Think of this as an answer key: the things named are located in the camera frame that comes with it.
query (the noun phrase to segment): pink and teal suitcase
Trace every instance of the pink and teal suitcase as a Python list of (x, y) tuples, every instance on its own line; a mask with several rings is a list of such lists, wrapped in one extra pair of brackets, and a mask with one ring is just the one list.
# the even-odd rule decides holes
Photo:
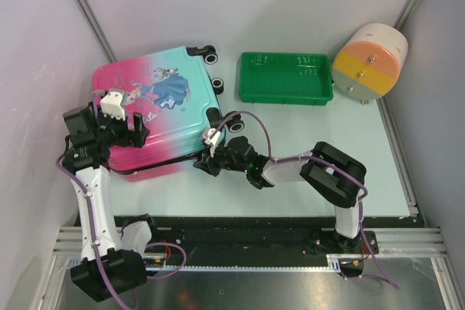
[[(138, 181), (192, 165), (184, 160), (193, 159), (204, 149), (203, 130), (217, 127), (223, 119), (216, 97), (223, 90), (222, 80), (211, 80), (204, 66), (216, 61), (212, 46), (181, 46), (110, 63), (95, 71), (94, 90), (126, 91), (129, 126), (130, 115), (138, 112), (150, 130), (142, 148), (112, 148), (109, 166), (113, 171)], [(241, 125), (235, 122), (233, 131), (240, 131), (242, 121)]]

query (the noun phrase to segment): green plastic bin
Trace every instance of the green plastic bin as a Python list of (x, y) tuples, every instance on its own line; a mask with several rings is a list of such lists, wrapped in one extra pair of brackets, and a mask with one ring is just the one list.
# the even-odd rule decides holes
[(333, 99), (328, 56), (244, 52), (239, 96), (251, 103), (326, 105)]

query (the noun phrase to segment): gray wall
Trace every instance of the gray wall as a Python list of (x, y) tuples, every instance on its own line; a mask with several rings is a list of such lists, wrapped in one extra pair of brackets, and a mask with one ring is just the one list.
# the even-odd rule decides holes
[(465, 0), (422, 0), (410, 52), (388, 94), (421, 207), (441, 226), (465, 288)]
[(0, 309), (29, 309), (58, 229), (76, 212), (54, 167), (62, 113), (105, 64), (73, 0), (0, 0)]

